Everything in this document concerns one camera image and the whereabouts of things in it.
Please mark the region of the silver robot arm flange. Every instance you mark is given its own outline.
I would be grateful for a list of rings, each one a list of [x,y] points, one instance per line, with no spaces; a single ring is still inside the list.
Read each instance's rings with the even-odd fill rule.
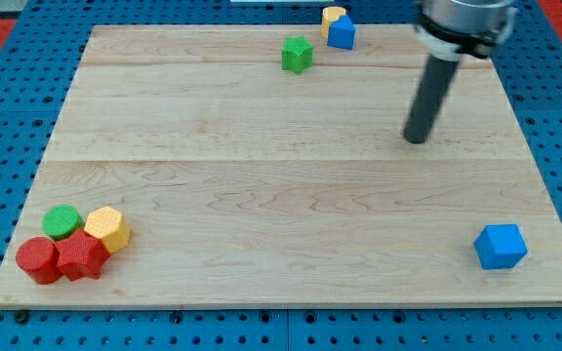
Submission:
[[[487,59],[512,34],[514,0],[421,0],[415,31],[435,58]]]

